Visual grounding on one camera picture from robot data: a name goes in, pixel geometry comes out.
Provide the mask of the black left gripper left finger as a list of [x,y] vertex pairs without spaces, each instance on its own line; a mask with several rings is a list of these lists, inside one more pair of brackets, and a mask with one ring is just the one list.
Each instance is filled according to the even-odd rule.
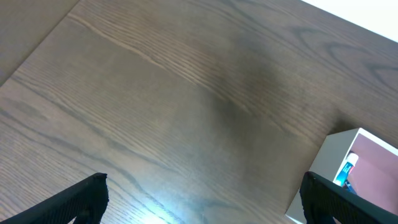
[[95,173],[1,224],[100,223],[109,202],[106,178]]

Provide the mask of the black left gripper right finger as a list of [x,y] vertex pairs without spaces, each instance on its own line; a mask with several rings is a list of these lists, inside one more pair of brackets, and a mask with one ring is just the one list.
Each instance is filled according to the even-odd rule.
[[308,171],[299,190],[305,223],[397,223],[397,215]]

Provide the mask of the small teal toothpaste tube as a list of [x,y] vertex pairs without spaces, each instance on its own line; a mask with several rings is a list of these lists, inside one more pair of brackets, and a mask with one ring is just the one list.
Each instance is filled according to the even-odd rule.
[[336,178],[333,183],[343,187],[348,179],[349,174],[354,169],[358,162],[359,156],[353,152],[350,152],[343,161],[343,167],[339,169]]

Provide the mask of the blue disposable razor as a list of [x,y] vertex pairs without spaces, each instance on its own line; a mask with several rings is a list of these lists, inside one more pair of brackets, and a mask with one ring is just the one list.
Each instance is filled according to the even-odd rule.
[[353,188],[353,186],[351,185],[351,183],[348,180],[345,180],[344,184],[343,184],[343,188],[345,190],[347,190],[348,192],[351,192],[352,194],[357,194],[355,189]]

